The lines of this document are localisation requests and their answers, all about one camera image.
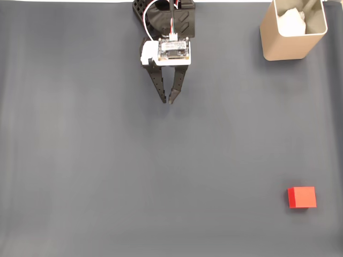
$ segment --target red block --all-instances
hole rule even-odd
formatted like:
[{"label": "red block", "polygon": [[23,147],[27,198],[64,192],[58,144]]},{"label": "red block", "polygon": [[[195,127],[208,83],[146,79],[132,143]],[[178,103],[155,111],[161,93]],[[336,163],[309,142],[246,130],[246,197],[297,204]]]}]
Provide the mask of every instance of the red block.
[{"label": "red block", "polygon": [[288,200],[290,208],[317,208],[314,186],[289,188]]}]

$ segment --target gray surface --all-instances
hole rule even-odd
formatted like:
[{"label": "gray surface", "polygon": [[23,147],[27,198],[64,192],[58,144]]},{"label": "gray surface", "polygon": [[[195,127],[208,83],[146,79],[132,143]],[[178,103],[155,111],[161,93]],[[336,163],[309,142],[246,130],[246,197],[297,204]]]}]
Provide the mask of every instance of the gray surface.
[{"label": "gray surface", "polygon": [[[163,105],[129,3],[1,2],[0,256],[343,256],[342,59],[265,61],[266,8],[197,4]],[[299,185],[317,209],[288,209]]]}]

